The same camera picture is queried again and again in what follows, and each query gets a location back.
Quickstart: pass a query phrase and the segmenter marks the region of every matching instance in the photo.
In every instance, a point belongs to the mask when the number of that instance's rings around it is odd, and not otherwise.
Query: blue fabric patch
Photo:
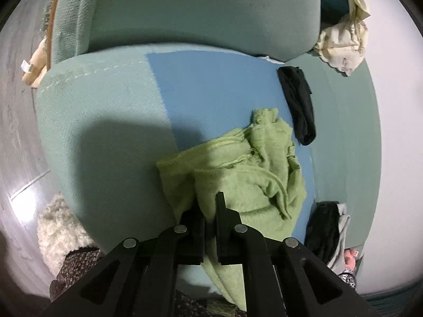
[[[206,51],[148,54],[151,69],[172,123],[179,150],[217,138],[250,124],[253,110],[274,108],[292,127],[278,79],[278,64],[251,56]],[[314,202],[310,151],[298,144],[296,155],[306,182],[307,198],[293,232],[304,242]]]

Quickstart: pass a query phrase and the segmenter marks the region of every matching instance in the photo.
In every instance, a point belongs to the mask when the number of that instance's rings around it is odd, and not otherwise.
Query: patterned fabric
[[[340,279],[346,284],[350,285],[354,291],[357,291],[357,286],[355,284],[355,272],[352,269],[345,268],[345,270],[338,275]]]
[[[50,284],[50,300],[54,301],[65,292],[91,267],[97,264],[101,257],[102,252],[95,248],[81,248],[70,252],[66,256],[56,280],[53,280]]]
[[[175,295],[175,309],[173,312],[174,317],[222,317],[222,314],[215,314],[207,311],[207,308],[192,300],[182,292],[176,291]],[[247,312],[235,309],[234,314],[226,316],[231,317],[247,317]]]

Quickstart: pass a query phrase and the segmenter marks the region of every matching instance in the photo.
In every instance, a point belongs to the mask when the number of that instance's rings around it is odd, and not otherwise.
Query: light green cloth
[[[253,123],[157,163],[164,194],[176,219],[197,196],[204,216],[215,215],[217,192],[244,224],[282,241],[295,227],[306,197],[305,182],[291,140],[292,129],[277,109],[257,109]],[[246,310],[241,265],[220,266],[216,240],[206,246],[203,267],[223,296]]]

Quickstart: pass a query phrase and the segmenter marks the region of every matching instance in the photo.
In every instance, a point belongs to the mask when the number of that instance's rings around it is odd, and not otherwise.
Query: couch cushion
[[[58,0],[52,63],[117,45],[187,42],[289,60],[310,50],[320,0]]]
[[[246,127],[256,108],[278,107],[292,125],[276,74],[262,59],[194,45],[131,46],[70,58],[37,94],[41,139],[66,201],[105,251],[174,223],[156,161]],[[314,201],[310,153],[297,146]]]

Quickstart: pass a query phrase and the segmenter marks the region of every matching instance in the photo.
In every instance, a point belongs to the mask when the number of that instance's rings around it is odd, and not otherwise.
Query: beige towel
[[[324,29],[314,49],[331,67],[350,76],[364,59],[369,9],[364,0],[348,0],[350,13],[335,26]]]

